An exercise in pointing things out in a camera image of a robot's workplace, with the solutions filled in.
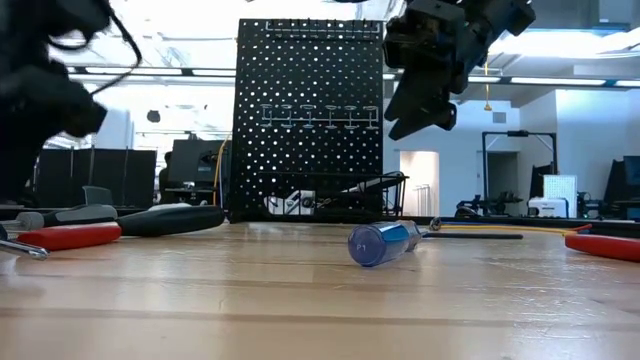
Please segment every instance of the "wooden tabletop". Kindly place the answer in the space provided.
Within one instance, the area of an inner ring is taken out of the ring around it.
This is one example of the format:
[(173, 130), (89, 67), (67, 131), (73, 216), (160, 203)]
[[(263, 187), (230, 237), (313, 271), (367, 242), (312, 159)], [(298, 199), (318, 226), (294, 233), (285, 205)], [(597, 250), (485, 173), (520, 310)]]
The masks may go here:
[(637, 360), (640, 266), (557, 235), (429, 240), (374, 269), (351, 226), (224, 225), (0, 253), (0, 360)]

